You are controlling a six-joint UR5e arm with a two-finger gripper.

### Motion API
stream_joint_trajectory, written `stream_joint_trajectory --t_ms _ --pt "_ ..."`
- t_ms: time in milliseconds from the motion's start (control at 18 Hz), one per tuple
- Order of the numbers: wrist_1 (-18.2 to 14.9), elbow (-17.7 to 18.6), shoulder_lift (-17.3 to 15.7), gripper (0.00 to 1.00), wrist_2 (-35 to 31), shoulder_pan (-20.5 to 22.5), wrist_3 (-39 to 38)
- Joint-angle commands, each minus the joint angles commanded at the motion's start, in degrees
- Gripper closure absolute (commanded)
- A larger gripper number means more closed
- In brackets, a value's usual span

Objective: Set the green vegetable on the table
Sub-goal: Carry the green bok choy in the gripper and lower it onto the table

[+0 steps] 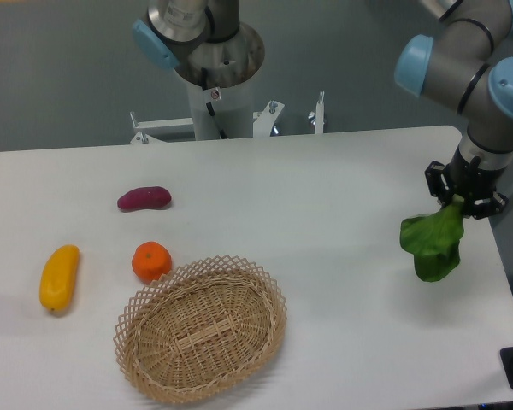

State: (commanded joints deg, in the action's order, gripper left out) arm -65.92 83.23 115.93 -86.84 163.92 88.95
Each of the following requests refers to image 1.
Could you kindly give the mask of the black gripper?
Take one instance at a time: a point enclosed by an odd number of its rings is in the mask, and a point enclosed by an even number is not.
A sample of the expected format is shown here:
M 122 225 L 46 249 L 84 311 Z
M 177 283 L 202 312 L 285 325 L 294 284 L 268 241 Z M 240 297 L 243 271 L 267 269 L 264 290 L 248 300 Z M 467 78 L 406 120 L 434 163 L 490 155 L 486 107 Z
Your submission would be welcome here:
M 448 166 L 432 161 L 424 175 L 429 193 L 442 208 L 464 200 L 465 218 L 501 214 L 508 197 L 495 191 L 499 177 L 513 160 L 513 151 L 492 152 L 475 144 L 459 144 Z

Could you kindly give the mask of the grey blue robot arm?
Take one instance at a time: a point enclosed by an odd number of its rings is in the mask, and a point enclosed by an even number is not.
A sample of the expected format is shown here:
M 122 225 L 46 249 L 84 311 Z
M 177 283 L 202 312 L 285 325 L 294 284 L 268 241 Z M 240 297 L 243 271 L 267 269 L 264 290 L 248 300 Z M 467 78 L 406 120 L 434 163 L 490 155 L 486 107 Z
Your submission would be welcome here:
M 513 31 L 513 1 L 427 1 L 445 24 L 440 38 L 413 37 L 394 70 L 396 83 L 468 120 L 451 161 L 425 175 L 442 205 L 463 199 L 464 216 L 501 213 L 496 183 L 513 157 L 513 57 L 488 64 Z M 267 137 L 280 106 L 252 112 L 250 83 L 262 66 L 261 37 L 239 18 L 236 1 L 152 1 L 133 39 L 156 66 L 184 81 L 199 140 Z

